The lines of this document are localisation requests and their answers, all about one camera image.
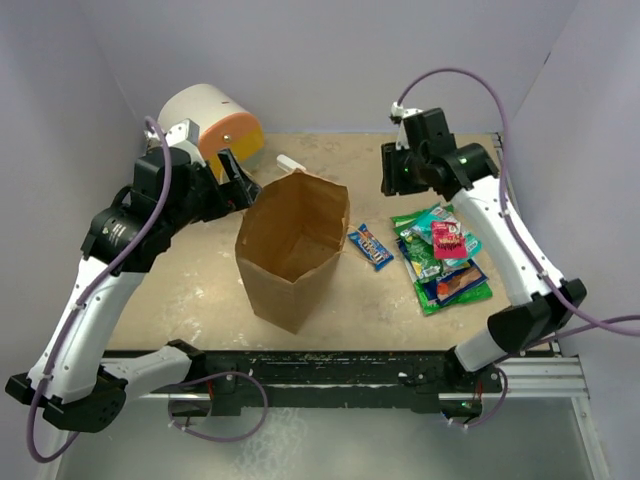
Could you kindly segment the brown paper bag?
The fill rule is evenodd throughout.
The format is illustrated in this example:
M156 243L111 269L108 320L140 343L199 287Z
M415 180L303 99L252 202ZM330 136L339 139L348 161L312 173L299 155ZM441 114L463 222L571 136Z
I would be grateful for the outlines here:
M292 334L328 291L350 222L345 185L296 169L244 213L235 259L254 314Z

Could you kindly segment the green cassava chips bag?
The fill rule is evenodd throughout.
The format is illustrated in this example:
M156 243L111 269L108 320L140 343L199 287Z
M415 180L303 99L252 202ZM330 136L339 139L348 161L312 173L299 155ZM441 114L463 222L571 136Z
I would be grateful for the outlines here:
M394 223L394 231L398 234L395 240L396 245L404 257L405 266L425 315L432 315L451 305L470 304L493 297L488 277L473 260L463 262L457 267L449 267L435 257L433 247L420 237L408 240L408 236L403 235L403 232L409 230L410 226L422 214L430 213L438 208L440 208L440 204L435 204L422 211L391 218ZM479 280L474 280L469 286L461 287L456 293L450 290L445 300L438 298L438 285L442 281L461 278L463 273L471 269L479 271Z

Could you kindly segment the teal snack packet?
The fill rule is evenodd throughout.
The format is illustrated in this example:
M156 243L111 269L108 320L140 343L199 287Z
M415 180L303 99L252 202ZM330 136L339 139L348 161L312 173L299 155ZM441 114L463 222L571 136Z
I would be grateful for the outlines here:
M481 241L464 227L451 211L441 205L436 205L427 212L422 213L409 229L433 247L431 234L431 223L433 221L451 221L458 223L466 239L468 257L464 260L441 260L448 267L457 267L467 262L481 250Z

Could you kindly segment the blue M&M's packet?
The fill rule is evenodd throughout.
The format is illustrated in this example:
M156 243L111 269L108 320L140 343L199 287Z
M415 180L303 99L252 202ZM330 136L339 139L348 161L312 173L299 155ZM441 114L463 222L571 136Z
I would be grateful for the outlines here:
M394 259L391 251L371 233L365 223L358 227L352 227L347 238L373 265L376 272L381 271Z

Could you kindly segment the green yellow candy bag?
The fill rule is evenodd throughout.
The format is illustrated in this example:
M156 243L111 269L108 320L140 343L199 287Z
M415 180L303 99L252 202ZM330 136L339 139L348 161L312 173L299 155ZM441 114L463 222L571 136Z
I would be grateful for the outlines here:
M399 227L397 234L398 247L422 283L443 272L442 261L435 257L433 247L429 243L412 233L406 226Z

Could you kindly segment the red snack packet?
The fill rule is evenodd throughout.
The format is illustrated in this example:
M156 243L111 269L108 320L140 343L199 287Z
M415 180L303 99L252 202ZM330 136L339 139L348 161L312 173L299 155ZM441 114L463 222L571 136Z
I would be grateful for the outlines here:
M436 259L464 260L468 257L466 239L458 223L433 221L431 234Z

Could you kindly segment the blue Burts chilli chips bag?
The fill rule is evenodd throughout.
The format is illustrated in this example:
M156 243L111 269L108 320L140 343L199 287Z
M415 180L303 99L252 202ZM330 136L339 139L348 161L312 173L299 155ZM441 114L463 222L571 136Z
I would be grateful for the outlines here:
M443 272L430 281L418 282L419 291L425 293L428 301L434 301L440 307L447 306L474 288L484 285L486 274L473 260L464 268Z

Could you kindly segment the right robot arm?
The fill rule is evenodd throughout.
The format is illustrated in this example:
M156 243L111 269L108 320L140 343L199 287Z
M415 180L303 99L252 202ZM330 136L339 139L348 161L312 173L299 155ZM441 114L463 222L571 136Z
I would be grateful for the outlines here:
M382 193L434 190L451 203L481 241L510 301L483 330L446 354L446 383L467 391L479 381L480 370L564 327L586 288L579 279L566 279L546 258L501 194L499 169L490 154L478 143L457 145L441 109L393 104L391 120L399 132L381 148Z

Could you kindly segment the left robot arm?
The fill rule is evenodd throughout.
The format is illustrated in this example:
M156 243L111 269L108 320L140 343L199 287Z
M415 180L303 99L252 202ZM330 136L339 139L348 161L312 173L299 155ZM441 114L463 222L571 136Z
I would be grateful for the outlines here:
M186 148L154 147L136 160L132 182L91 221L54 336L30 371L9 378L8 395L23 405L34 403L60 430L96 433L129 401L171 385L184 392L202 387L206 355L183 340L113 366L102 357L129 299L173 236L254 203L260 187L231 150L217 157L227 175L224 183L198 152Z

